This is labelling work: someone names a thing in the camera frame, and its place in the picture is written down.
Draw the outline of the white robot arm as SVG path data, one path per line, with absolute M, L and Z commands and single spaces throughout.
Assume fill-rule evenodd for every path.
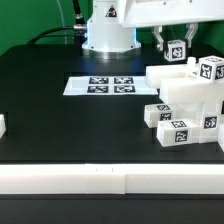
M 151 27 L 160 51 L 162 27 L 187 24 L 186 47 L 200 22 L 224 20 L 224 0 L 93 0 L 93 13 L 87 22 L 87 54 L 102 58 L 127 55 L 141 48 L 136 29 Z

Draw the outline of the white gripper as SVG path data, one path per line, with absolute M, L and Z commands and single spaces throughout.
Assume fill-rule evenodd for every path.
M 157 49 L 162 52 L 161 26 L 188 23 L 185 39 L 191 47 L 197 23 L 224 20 L 224 0 L 118 0 L 117 12 L 124 28 L 153 27 Z

